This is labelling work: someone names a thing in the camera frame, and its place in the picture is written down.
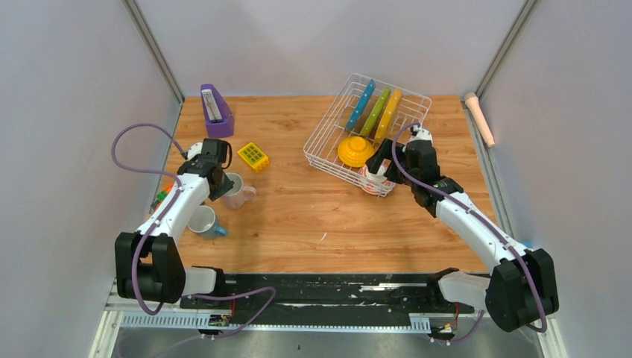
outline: white dish rack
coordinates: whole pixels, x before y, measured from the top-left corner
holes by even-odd
[[[359,168],[352,168],[340,160],[338,157],[338,145],[343,139],[349,136],[359,136],[360,128],[364,124],[364,121],[369,116],[373,105],[377,101],[377,98],[382,94],[382,90],[388,86],[392,90],[399,89],[402,91],[402,99],[399,101],[399,106],[395,115],[395,120],[391,125],[391,131],[388,134],[388,138],[393,139],[395,134],[404,126],[411,123],[419,122],[423,123],[426,118],[426,114],[432,104],[432,100],[429,97],[414,93],[406,89],[402,89],[391,84],[386,84],[373,79],[376,83],[376,88],[373,91],[373,95],[366,106],[362,116],[358,120],[354,131],[347,131],[344,129],[351,112],[356,107],[358,99],[364,92],[367,84],[371,80],[370,77],[354,73],[349,76],[349,79],[342,87],[338,96],[336,96],[327,113],[320,121],[314,132],[305,143],[303,151],[309,161],[309,165],[316,169],[320,169],[325,173],[345,180],[353,185],[360,187],[370,187],[373,191],[377,192],[378,196],[386,196],[395,187],[394,183],[376,183],[369,181],[358,173]],[[376,145],[373,141],[373,135],[375,129],[366,138],[371,145],[377,149],[379,145]]]

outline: metal frame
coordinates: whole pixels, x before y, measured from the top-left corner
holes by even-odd
[[[508,208],[505,206],[501,187],[496,175],[496,167],[493,165],[493,154],[485,145],[481,132],[478,130],[476,123],[474,123],[471,112],[466,108],[464,109],[464,113],[467,125],[470,127],[470,133],[472,134],[476,155],[481,163],[481,171],[485,179],[485,184],[487,185],[487,192],[490,195],[492,208],[494,209],[498,225],[504,232],[508,233],[514,239],[519,240],[519,238],[515,237],[515,233],[511,227]]]
[[[321,326],[321,325],[295,325],[295,324],[251,324],[244,330],[265,330],[270,332],[348,332],[348,333],[430,333],[430,318],[411,313],[410,326]],[[222,330],[236,330],[240,324],[228,326],[212,326],[210,314],[199,311],[187,313],[163,313],[147,315],[143,311],[126,312],[123,328],[180,328],[194,330],[208,330],[221,327]]]
[[[566,346],[560,334],[560,328],[557,326],[557,319],[550,318],[547,320],[549,328],[546,333],[538,334],[540,347],[545,358],[568,358]]]
[[[174,94],[174,97],[176,98],[180,106],[182,106],[184,104],[184,94],[182,90],[180,89],[180,86],[178,86],[173,72],[171,71],[171,69],[169,69],[169,65],[167,64],[165,57],[162,55],[162,52],[160,51],[160,47],[158,47],[158,43],[156,42],[156,39],[154,39],[154,36],[151,33],[149,25],[147,25],[147,22],[145,21],[145,17],[142,15],[142,11],[140,10],[140,7],[136,3],[136,0],[122,0],[122,1],[125,7],[127,8],[127,11],[130,13],[132,21],[136,25],[136,28],[138,28],[138,31],[141,34],[142,39],[145,41],[145,45],[147,45],[147,49],[149,50],[151,55],[154,57],[154,60],[156,61],[156,65],[158,66],[160,73],[162,73],[162,76],[167,82],[167,85],[169,85],[169,89]]]
[[[95,340],[92,341],[92,347],[88,357],[90,358],[110,358],[114,347],[116,346],[116,338],[119,336],[119,328],[123,321],[124,313],[121,311],[104,311],[101,317],[101,323],[95,334]]]
[[[502,65],[502,62],[505,60],[505,56],[511,49],[511,46],[514,44],[514,41],[518,37],[518,34],[524,27],[524,24],[526,23],[529,16],[532,14],[535,5],[539,1],[540,0],[526,0],[520,8],[520,12],[518,12],[518,16],[509,28],[507,36],[505,36],[505,39],[502,41],[502,44],[500,45],[500,48],[492,59],[490,66],[487,67],[487,71],[481,79],[481,83],[478,85],[478,88],[476,88],[475,94],[478,96],[478,98],[482,99],[482,97],[485,95],[490,82],[492,81],[494,75],[496,75],[496,71],[498,71],[498,68]]]

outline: wooden tabletop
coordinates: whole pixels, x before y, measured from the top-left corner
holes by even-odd
[[[385,198],[312,168],[303,145],[333,101],[331,96],[226,98],[235,116],[235,150],[249,142],[271,159],[256,174],[235,153],[239,173],[259,196],[241,209],[210,203],[229,236],[203,239],[185,229],[178,251],[185,266],[227,272],[483,272],[474,252],[398,185]],[[457,96],[434,96],[424,122],[434,137],[442,174],[455,179],[489,217],[493,210]],[[206,137],[200,98],[187,98],[176,139],[184,148]],[[173,147],[167,170],[182,157]],[[171,185],[166,178],[163,187]]]

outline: mug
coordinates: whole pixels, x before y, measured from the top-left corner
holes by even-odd
[[[222,195],[221,200],[230,209],[239,209],[246,201],[256,197],[256,189],[245,186],[244,180],[236,173],[226,173],[226,176],[233,182],[233,188]]]
[[[219,226],[215,211],[206,205],[200,205],[195,208],[186,226],[197,235],[208,239],[228,235],[228,230]]]
[[[368,192],[371,195],[379,195],[381,187],[379,184],[388,185],[390,182],[384,176],[386,173],[386,166],[384,164],[379,166],[377,174],[369,173],[369,169],[367,166],[363,166],[358,173],[363,177],[360,180],[360,187],[365,192]]]

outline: yellow plate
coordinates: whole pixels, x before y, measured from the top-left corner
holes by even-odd
[[[374,154],[371,143],[361,136],[350,136],[338,146],[338,157],[352,168],[361,168]]]
[[[379,125],[377,126],[375,135],[375,142],[377,144],[381,143],[388,135],[388,132],[391,131],[391,122],[394,120],[395,113],[397,112],[397,105],[399,104],[399,100],[401,98],[402,91],[395,89],[391,99],[389,99],[386,104],[384,114],[382,114],[382,119],[379,120]]]

